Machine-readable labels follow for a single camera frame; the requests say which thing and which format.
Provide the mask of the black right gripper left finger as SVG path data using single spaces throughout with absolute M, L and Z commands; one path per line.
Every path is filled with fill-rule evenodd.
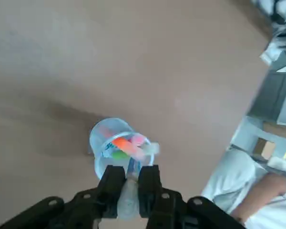
M 125 184 L 120 166 L 107 166 L 95 188 L 80 191 L 73 199 L 44 198 L 0 225 L 0 229 L 97 229 L 102 218 L 117 218 L 117 202 Z

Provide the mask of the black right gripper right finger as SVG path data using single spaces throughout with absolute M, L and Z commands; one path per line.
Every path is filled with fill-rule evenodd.
M 244 226 L 210 200 L 164 188 L 157 165 L 143 166 L 138 179 L 139 213 L 147 229 L 243 229 Z

